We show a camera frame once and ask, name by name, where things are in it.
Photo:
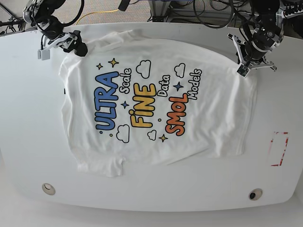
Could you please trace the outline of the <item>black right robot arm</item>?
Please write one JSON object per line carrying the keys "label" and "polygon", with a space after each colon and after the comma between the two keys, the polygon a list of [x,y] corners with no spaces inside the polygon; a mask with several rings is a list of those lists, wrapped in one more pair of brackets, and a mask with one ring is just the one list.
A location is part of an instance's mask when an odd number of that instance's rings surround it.
{"label": "black right robot arm", "polygon": [[68,23],[62,23],[53,16],[54,11],[60,8],[64,2],[63,0],[30,0],[23,9],[24,21],[37,27],[42,33],[38,59],[43,61],[50,59],[50,49],[58,47],[66,53],[73,51],[79,57],[84,57],[88,53],[79,30],[64,32],[66,27],[73,25],[80,19],[84,9],[84,1],[81,1],[76,17]]}

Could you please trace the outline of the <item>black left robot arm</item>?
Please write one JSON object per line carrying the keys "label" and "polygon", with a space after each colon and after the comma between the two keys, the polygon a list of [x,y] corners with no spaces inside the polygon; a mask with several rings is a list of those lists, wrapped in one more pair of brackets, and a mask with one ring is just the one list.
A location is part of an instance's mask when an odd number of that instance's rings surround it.
{"label": "black left robot arm", "polygon": [[237,73],[246,77],[251,70],[271,68],[276,70],[273,62],[266,55],[277,48],[283,38],[283,30],[276,24],[276,13],[280,7],[278,0],[251,0],[251,13],[244,17],[239,11],[235,15],[241,19],[239,31],[244,38],[228,34],[237,50]]}

